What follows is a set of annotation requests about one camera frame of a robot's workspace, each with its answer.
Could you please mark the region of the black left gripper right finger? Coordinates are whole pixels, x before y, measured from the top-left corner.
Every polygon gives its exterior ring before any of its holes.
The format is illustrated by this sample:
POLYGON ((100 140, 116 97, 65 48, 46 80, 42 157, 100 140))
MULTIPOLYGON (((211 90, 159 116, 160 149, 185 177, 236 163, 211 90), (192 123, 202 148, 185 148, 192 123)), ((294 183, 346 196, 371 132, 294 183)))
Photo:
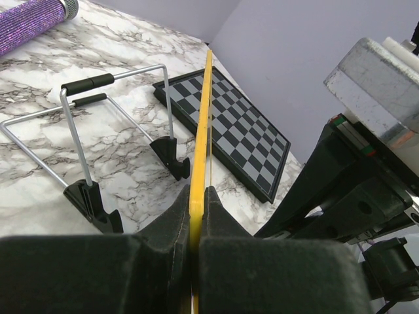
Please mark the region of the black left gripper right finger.
POLYGON ((205 191, 200 313, 370 313, 361 268, 343 244, 259 239, 205 191))

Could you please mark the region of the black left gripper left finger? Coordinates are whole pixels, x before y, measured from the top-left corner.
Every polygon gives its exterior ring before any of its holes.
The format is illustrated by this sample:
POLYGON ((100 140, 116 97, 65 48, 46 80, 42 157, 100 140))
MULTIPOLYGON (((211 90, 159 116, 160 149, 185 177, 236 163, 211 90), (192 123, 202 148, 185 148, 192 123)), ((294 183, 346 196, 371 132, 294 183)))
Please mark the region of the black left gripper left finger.
POLYGON ((1 240, 2 313, 189 313, 189 188, 136 234, 1 240))

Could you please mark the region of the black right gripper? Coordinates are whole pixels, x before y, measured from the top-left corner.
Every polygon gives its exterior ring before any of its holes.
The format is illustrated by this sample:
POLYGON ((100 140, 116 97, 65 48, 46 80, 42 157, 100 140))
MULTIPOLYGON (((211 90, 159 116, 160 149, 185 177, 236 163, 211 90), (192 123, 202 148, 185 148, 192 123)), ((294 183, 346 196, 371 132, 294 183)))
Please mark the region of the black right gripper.
POLYGON ((349 242, 369 232, 373 239, 411 227, 405 214, 418 193, 418 175, 365 126, 354 129, 368 142, 361 152, 337 126, 324 126, 296 181, 255 237, 334 239, 349 242))

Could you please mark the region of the yellow framed whiteboard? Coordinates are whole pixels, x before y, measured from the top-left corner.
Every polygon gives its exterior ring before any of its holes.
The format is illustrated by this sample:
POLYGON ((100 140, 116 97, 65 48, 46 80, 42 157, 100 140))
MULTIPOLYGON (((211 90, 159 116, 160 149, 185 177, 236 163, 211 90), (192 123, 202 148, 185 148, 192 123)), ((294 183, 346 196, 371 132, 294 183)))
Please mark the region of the yellow framed whiteboard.
POLYGON ((196 130, 194 164, 192 167, 189 194, 189 250, 191 254, 191 304, 194 313, 198 313, 198 249, 202 230, 205 202, 206 166, 211 166, 212 159, 212 82, 213 52, 207 51, 206 66, 202 84, 199 119, 196 130))

